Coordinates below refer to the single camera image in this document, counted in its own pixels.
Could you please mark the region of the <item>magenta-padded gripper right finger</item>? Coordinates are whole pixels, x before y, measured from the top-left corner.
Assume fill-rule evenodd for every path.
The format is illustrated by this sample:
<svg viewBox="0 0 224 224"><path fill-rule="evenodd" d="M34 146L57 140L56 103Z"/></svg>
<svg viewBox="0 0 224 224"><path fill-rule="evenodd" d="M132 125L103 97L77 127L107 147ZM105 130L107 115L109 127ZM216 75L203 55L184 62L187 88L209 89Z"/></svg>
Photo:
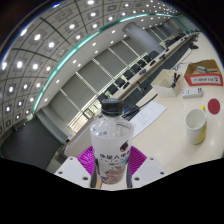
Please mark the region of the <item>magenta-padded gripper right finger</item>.
<svg viewBox="0 0 224 224"><path fill-rule="evenodd" d="M140 188L165 176L166 171L155 158L131 147L126 174L128 188Z"/></svg>

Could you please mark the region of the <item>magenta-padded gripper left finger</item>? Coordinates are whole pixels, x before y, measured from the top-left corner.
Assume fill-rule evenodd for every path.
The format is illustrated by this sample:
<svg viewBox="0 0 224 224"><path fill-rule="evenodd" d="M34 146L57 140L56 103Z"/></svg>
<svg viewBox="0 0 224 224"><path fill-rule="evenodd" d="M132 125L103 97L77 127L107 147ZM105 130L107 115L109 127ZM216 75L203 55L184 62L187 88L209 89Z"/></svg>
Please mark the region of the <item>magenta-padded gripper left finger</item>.
<svg viewBox="0 0 224 224"><path fill-rule="evenodd" d="M69 156L55 175L81 187L94 188L97 174L92 147L88 147L78 156Z"/></svg>

